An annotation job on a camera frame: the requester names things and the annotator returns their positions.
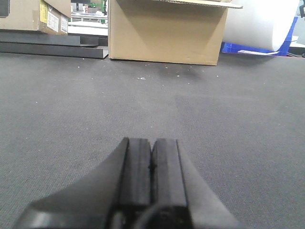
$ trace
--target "gray carpet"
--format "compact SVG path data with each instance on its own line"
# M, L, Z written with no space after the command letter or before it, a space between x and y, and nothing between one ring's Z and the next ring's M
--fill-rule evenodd
M301 58L222 54L212 67L0 53L0 228L124 136L181 139L240 221L304 228L304 72Z

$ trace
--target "black mount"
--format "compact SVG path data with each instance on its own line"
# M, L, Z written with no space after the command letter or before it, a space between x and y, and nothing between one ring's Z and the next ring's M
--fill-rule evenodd
M32 202L14 229L244 229L176 140L124 138L78 182Z

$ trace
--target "box flap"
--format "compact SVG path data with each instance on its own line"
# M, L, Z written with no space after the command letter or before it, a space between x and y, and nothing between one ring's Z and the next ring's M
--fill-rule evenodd
M214 7L227 7L234 9L243 8L243 6L236 5L231 2L221 2L221 1L213 1L213 0L154 0L154 1L165 1L170 3L193 4L193 5L204 5L204 6L214 6Z
M71 0L44 0L46 3L57 9L60 13L71 17Z

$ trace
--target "black cable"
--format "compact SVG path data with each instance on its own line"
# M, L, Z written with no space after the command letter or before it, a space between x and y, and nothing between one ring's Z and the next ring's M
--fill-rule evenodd
M155 216L158 212L165 209L172 209L171 206L155 203L148 207L134 222L132 229L144 229L147 223Z

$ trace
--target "black metal bar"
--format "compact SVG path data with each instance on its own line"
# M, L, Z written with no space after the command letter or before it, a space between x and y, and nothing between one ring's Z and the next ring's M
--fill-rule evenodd
M150 150L147 139L129 139L120 205L143 208L150 204Z
M99 46L98 37L0 31L0 42L63 46Z
M105 47L74 47L59 45L41 45L41 44L23 44L0 42L0 52L51 55L51 56L69 56L82 58L104 59L108 55Z
M152 152L154 201L164 205L186 207L179 155L175 140L158 139Z

